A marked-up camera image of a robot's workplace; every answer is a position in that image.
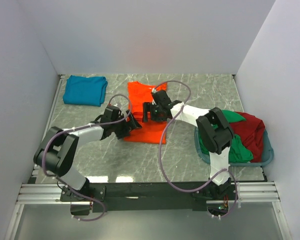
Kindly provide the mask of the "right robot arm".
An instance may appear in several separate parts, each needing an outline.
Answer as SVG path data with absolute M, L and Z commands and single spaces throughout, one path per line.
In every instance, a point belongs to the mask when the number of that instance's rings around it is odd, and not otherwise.
M 143 122 L 147 122 L 148 119 L 154 122 L 165 122 L 170 119 L 193 125 L 198 129 L 201 141 L 209 152 L 209 180 L 200 187 L 182 189 L 168 179 L 163 168 L 161 150 L 159 150 L 159 166 L 167 183 L 183 193 L 200 193 L 207 190 L 212 198 L 222 199 L 231 190 L 233 175 L 229 172 L 229 153 L 235 135 L 222 110 L 218 107 L 198 108 L 180 100 L 171 101 L 165 90 L 154 91 L 151 96 L 151 102 L 142 104 Z

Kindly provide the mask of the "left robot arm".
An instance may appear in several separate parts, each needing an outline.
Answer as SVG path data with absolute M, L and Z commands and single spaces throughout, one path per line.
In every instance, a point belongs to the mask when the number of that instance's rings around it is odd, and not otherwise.
M 87 125 L 69 129 L 51 127 L 35 152 L 33 162 L 69 184 L 72 195 L 84 201 L 93 196 L 93 190 L 90 181 L 73 166 L 77 148 L 102 141 L 111 134 L 123 139 L 140 129 L 142 126 L 130 110 L 124 115 L 118 106 L 108 105 L 103 114 Z

